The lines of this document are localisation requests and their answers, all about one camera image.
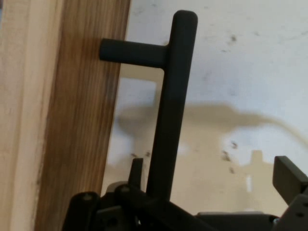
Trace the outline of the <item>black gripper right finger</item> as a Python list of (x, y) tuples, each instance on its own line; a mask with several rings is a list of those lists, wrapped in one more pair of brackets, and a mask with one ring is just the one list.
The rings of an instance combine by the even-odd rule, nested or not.
[(272, 183), (288, 205), (273, 230), (306, 231), (308, 229), (308, 177), (287, 156), (277, 156), (274, 159)]

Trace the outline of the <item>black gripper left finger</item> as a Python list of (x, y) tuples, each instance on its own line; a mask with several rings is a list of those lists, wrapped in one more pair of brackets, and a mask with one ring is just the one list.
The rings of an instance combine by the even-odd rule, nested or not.
[(211, 226), (169, 201), (141, 190), (142, 158), (132, 161), (127, 182), (100, 197), (95, 192), (74, 195), (64, 219), (64, 231), (210, 231)]

